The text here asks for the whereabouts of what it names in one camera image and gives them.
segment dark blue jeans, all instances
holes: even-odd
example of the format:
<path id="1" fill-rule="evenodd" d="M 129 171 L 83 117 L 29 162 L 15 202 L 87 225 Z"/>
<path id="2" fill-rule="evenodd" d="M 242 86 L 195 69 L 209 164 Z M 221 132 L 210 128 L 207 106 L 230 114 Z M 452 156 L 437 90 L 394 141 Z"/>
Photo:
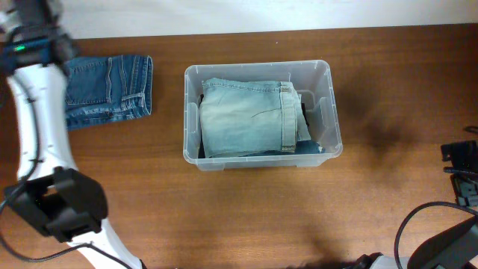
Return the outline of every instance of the dark blue jeans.
<path id="1" fill-rule="evenodd" d="M 81 57 L 66 65 L 69 68 L 65 96 L 68 130 L 151 114 L 151 57 Z"/>

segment plastic container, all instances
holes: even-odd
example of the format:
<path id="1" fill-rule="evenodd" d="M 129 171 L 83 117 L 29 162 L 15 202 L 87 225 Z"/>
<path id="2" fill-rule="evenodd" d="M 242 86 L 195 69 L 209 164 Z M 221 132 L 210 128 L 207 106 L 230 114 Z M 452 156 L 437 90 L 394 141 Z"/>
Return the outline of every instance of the plastic container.
<path id="1" fill-rule="evenodd" d="M 291 81 L 302 94 L 312 140 L 325 153 L 234 158 L 198 158 L 201 143 L 199 103 L 202 81 L 223 78 L 233 81 Z M 317 167 L 343 150 L 330 67 L 325 61 L 294 61 L 267 64 L 196 65 L 184 74 L 184 159 L 200 170 L 241 167 Z"/>

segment green light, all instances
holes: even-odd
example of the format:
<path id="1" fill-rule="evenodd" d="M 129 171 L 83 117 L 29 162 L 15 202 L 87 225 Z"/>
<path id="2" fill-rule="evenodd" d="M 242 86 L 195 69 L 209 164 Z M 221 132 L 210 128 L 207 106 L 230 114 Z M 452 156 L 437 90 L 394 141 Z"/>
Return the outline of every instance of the green light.
<path id="1" fill-rule="evenodd" d="M 22 51 L 22 50 L 24 50 L 24 49 L 26 49 L 25 46 L 17 46 L 17 47 L 15 48 L 15 52 L 19 52 L 19 51 Z"/>

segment jeans pocket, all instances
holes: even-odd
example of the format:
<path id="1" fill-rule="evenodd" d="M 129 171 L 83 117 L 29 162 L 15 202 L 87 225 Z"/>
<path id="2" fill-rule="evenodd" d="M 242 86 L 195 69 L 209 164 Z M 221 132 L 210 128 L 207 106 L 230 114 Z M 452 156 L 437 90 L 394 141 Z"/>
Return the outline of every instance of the jeans pocket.
<path id="1" fill-rule="evenodd" d="M 69 67 L 65 100 L 68 105 L 95 105 L 111 102 L 113 58 L 85 58 Z"/>

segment wood grain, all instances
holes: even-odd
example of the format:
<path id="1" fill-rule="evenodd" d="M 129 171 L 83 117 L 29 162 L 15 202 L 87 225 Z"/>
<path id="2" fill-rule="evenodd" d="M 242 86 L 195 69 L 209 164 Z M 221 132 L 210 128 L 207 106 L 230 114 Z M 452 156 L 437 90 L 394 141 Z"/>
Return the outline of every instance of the wood grain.
<path id="1" fill-rule="evenodd" d="M 476 139 L 478 25 L 78 41 L 84 55 L 151 55 L 153 112 L 69 133 L 82 173 L 101 182 L 110 220 L 148 268 L 284 268 L 393 254 L 416 206 L 454 201 L 440 145 Z M 320 167 L 204 173 L 182 157 L 184 71 L 192 64 L 322 59 L 332 68 L 344 153 Z M 1 186 L 15 182 L 19 143 L 12 99 L 0 110 Z M 65 245 L 12 211 L 5 237 L 25 255 Z M 411 255 L 465 220 L 420 213 L 403 235 Z M 1 268 L 91 268 L 79 253 L 38 265 L 0 250 Z"/>

